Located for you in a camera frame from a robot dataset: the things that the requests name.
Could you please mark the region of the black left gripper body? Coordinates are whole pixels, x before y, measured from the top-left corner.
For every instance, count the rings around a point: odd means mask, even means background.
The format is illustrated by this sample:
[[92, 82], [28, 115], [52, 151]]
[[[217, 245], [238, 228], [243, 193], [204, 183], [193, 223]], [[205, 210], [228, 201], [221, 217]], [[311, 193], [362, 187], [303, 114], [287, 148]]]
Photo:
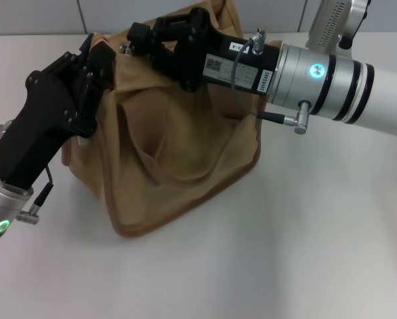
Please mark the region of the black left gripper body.
[[25, 81], [27, 99], [0, 139], [0, 180], [29, 189], [66, 140], [96, 129], [96, 71], [65, 53]]

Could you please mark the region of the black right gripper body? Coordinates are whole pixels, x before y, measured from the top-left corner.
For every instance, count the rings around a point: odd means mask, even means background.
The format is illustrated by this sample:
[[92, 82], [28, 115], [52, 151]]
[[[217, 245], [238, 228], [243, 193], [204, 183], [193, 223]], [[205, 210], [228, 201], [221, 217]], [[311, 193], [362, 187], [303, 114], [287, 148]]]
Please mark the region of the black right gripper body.
[[166, 66], [170, 76], [185, 90], [195, 91], [204, 83], [230, 86], [234, 60], [239, 58], [234, 76], [236, 88], [262, 96], [267, 94], [279, 48], [264, 45], [260, 54], [253, 52], [253, 44], [242, 49], [246, 40], [218, 31], [210, 21], [209, 12], [200, 7], [167, 17], [165, 27], [166, 39], [177, 42]]

